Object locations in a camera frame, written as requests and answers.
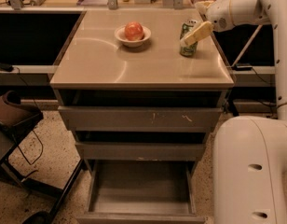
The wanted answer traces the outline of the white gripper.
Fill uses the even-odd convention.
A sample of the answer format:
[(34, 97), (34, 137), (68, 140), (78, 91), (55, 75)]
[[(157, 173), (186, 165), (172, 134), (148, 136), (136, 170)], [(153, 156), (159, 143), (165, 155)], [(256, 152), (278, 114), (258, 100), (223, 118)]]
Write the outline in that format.
[(206, 19), (198, 24), (192, 31), (183, 37), (183, 43), (191, 46), (196, 42), (208, 37), (212, 31), (224, 32), (234, 28), (230, 12), (231, 0), (206, 0), (194, 4), (196, 10), (201, 14), (206, 14)]

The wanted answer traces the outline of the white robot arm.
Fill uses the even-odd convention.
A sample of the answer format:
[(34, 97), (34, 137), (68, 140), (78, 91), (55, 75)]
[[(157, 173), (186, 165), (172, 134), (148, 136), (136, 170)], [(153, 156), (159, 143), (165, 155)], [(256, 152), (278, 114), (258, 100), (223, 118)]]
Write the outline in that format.
[(214, 223), (287, 224), (287, 0), (216, 0), (196, 8), (206, 21), (182, 46), (243, 24), (273, 28), (278, 117), (238, 116), (220, 126), (213, 146)]

